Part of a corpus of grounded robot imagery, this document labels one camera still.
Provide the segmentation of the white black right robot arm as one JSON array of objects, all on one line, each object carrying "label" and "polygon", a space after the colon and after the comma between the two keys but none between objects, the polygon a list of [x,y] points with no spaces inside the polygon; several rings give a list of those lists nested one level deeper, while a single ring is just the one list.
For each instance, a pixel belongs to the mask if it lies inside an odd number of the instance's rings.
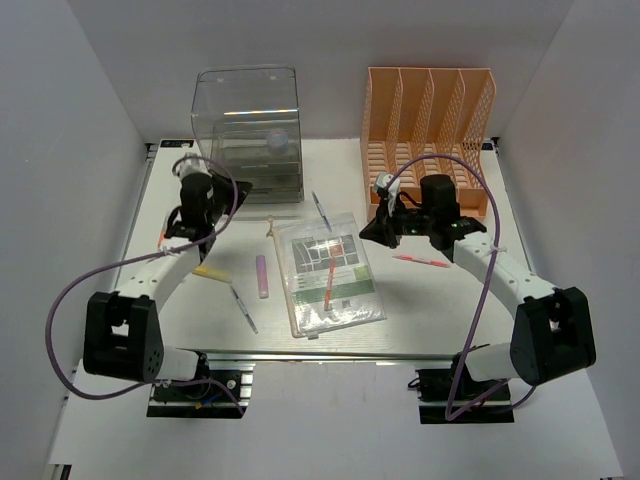
[{"label": "white black right robot arm", "polygon": [[373,190],[380,203],[360,232],[363,240],[396,248],[404,236],[425,236],[445,257],[479,281],[514,319],[507,343],[476,347],[464,365],[453,371],[451,384],[461,397],[472,399],[488,381],[519,378],[538,386],[596,361],[589,304],[576,287],[561,289],[498,251],[478,220],[462,215],[452,180],[444,175],[421,179],[421,203],[407,208],[399,197],[399,182],[383,172]]}]

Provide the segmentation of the clear grey drawer organizer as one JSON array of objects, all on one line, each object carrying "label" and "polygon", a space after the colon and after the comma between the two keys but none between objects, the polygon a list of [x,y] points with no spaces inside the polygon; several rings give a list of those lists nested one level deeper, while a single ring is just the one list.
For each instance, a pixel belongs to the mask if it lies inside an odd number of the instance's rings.
[{"label": "clear grey drawer organizer", "polygon": [[[300,112],[295,69],[280,65],[209,68],[199,73],[191,126],[200,152],[253,184],[254,204],[304,199]],[[266,136],[283,129],[285,155],[271,155]]]}]

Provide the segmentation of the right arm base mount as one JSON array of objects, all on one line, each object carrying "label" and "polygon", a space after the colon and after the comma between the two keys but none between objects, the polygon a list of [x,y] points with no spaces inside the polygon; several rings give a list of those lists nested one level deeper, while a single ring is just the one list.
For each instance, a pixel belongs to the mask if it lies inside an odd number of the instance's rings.
[{"label": "right arm base mount", "polygon": [[[422,425],[447,424],[445,408],[452,386],[454,372],[451,367],[443,369],[420,369],[407,384],[409,390],[417,393],[420,423]],[[498,385],[499,381],[474,382],[463,375],[456,391],[452,410],[463,407],[486,390]],[[511,411],[511,392],[502,385],[482,402],[476,402],[469,410],[452,421],[453,424],[509,424],[514,422]]]}]

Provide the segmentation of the clear paper clip tub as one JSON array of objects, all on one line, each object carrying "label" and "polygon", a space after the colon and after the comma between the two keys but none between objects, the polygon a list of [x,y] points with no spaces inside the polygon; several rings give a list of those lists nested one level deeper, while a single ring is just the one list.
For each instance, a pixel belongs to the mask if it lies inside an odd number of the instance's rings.
[{"label": "clear paper clip tub", "polygon": [[285,155],[289,149],[289,136],[283,129],[273,129],[266,136],[267,149],[271,155]]}]

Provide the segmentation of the purple highlighter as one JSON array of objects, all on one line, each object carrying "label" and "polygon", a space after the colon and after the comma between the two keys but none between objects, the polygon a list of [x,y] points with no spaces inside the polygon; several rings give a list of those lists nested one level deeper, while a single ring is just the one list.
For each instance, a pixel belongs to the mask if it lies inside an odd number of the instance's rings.
[{"label": "purple highlighter", "polygon": [[264,255],[256,256],[256,275],[258,296],[260,299],[267,299],[269,297],[269,283],[267,263]]}]

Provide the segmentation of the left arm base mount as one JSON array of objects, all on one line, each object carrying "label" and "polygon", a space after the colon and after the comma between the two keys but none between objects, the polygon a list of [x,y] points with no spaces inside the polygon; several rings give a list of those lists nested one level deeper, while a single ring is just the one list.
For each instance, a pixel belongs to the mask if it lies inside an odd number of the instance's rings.
[{"label": "left arm base mount", "polygon": [[[245,410],[251,397],[253,369],[251,363],[214,362],[210,375],[223,384]],[[153,387],[146,415],[172,419],[241,419],[243,416],[217,384]]]}]

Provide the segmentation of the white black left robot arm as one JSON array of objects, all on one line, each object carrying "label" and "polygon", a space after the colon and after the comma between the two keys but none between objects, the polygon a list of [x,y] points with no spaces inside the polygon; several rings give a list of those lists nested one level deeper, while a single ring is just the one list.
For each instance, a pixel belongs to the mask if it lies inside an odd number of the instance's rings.
[{"label": "white black left robot arm", "polygon": [[134,382],[177,381],[188,398],[211,387],[195,351],[164,344],[159,313],[174,290],[208,256],[221,217],[230,217],[252,190],[246,181],[192,171],[181,176],[180,204],[168,214],[158,244],[119,289],[97,292],[87,304],[83,365],[94,375]]}]

